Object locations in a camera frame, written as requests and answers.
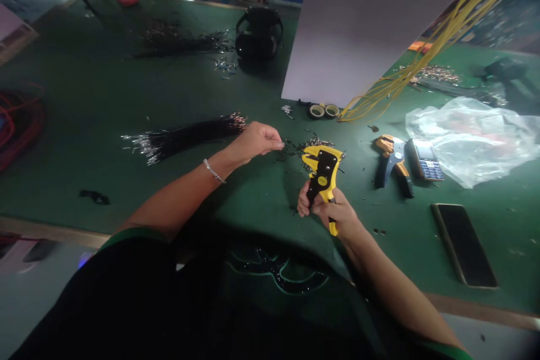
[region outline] black tool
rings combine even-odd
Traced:
[[[249,25],[241,30],[244,21]],[[236,24],[236,53],[244,59],[273,59],[282,37],[283,23],[277,10],[250,6]]]
[[[507,108],[521,115],[540,115],[540,90],[525,76],[527,65],[504,57],[486,66],[484,81],[493,77],[505,86]]]
[[[110,205],[109,197],[104,196],[102,193],[91,190],[79,191],[79,197],[90,197],[94,203],[98,205]]]
[[[377,138],[375,144],[384,151],[381,157],[381,164],[375,176],[375,187],[383,188],[395,167],[403,195],[406,198],[413,198],[415,193],[412,191],[411,177],[404,164],[405,142],[392,135],[381,135]]]
[[[339,164],[345,159],[345,154],[328,146],[308,146],[304,149],[302,161],[306,163],[313,173],[309,175],[309,190],[307,198],[312,205],[317,194],[322,196],[326,203],[335,203],[332,190],[336,188],[336,175]],[[336,220],[328,218],[328,227],[332,236],[337,236]]]

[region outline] phone screen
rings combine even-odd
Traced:
[[[465,208],[461,205],[434,204],[433,209],[440,214],[438,220],[446,229],[446,243],[455,254],[458,272],[461,272],[459,275],[463,276],[464,282],[471,287],[497,287],[495,275]]]
[[[418,153],[418,159],[437,161],[435,151],[430,141],[424,141],[422,139],[413,139],[415,144],[416,153]]]

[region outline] white board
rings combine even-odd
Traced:
[[[453,0],[304,0],[282,98],[345,107]]]

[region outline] tape roll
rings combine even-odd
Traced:
[[[324,104],[321,106],[319,104],[313,104],[309,108],[309,116],[313,119],[319,119],[324,116],[325,114],[325,107]]]
[[[334,104],[328,104],[325,107],[325,113],[328,118],[336,118],[339,114],[339,107]]]

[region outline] clear plastic bag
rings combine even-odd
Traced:
[[[540,117],[491,108],[473,98],[413,110],[405,123],[411,137],[433,143],[445,174],[464,188],[506,176],[540,156]]]

